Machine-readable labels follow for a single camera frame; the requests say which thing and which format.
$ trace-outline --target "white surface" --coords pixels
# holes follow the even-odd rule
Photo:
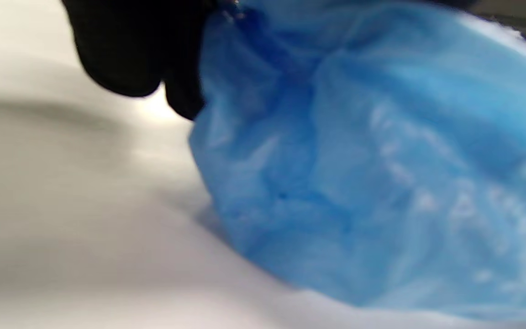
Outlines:
[[[188,122],[104,92],[60,5],[0,0],[0,329],[505,329],[284,286],[209,229]]]

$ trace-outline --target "crumpled plastic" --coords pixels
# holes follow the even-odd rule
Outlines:
[[[362,308],[526,321],[526,42],[440,6],[243,0],[190,145],[232,246]]]

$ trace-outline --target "plastic bag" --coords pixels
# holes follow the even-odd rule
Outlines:
[[[526,320],[526,43],[433,5],[211,17],[190,144],[240,254],[363,308]]]

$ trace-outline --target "dark object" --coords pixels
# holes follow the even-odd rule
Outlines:
[[[161,81],[170,106],[194,119],[202,29],[216,0],[62,0],[86,72],[102,87],[142,97]],[[465,9],[473,0],[433,0]]]

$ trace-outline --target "blue plastic bag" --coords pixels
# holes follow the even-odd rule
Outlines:
[[[243,0],[190,144],[231,244],[363,308],[526,320],[526,43],[388,0]]]

